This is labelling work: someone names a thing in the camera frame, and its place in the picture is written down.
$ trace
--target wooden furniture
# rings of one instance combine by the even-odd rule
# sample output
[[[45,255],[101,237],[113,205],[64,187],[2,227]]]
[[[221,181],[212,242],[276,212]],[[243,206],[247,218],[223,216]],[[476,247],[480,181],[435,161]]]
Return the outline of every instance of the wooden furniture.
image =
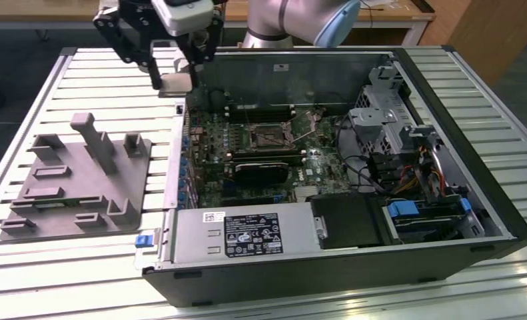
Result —
[[[111,0],[0,0],[0,29],[91,28],[89,21],[97,7],[100,3],[107,2]],[[402,44],[416,45],[427,22],[435,18],[435,15],[423,13],[411,0],[398,0],[392,5],[374,8],[383,11],[360,10],[354,27],[402,29],[404,31]],[[247,0],[229,0],[225,27],[247,27]]]
[[[420,45],[452,45],[492,85],[527,44],[527,0],[427,0],[436,19]]]

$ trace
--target green circuit board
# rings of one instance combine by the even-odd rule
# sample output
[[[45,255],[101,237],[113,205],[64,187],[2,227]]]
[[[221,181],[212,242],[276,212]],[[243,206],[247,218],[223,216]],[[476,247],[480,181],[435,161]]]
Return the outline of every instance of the green circuit board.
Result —
[[[192,148],[199,175],[196,185],[200,207],[220,207],[224,200],[260,197],[272,197],[275,203],[296,202],[292,191],[299,186],[315,185],[320,193],[342,193],[348,190],[350,182],[332,145],[332,117],[317,117],[319,121],[312,121],[312,108],[297,109],[296,114],[288,123],[261,124],[229,124],[220,114],[199,113],[191,117],[191,131],[196,134]],[[277,134],[281,127],[292,143],[281,145],[281,141],[273,138],[253,135],[253,132]],[[268,142],[275,149],[305,152],[303,166],[288,168],[288,177],[281,184],[241,187],[227,178],[229,163],[225,154],[260,150],[255,139],[263,139],[260,143]]]

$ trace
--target motherboard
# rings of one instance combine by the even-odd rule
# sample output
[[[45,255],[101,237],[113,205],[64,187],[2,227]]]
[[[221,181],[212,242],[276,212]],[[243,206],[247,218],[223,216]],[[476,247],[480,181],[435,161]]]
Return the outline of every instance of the motherboard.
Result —
[[[350,188],[336,120],[317,107],[191,112],[199,207],[304,202]]]

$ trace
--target floor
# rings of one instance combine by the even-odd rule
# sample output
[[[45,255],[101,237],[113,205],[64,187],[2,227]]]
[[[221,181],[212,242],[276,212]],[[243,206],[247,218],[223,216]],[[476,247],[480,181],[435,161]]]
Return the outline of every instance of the floor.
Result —
[[[7,104],[0,109],[0,159],[64,47],[105,47],[93,30],[51,31],[40,42],[33,31],[0,31],[0,88]],[[527,48],[494,88],[527,126]]]

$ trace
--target wooden cabinet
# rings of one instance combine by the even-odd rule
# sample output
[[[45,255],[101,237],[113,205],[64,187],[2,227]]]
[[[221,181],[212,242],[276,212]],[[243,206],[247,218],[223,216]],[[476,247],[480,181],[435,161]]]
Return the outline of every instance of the wooden cabinet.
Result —
[[[527,44],[527,0],[427,0],[436,18],[420,45],[452,45],[488,85]]]

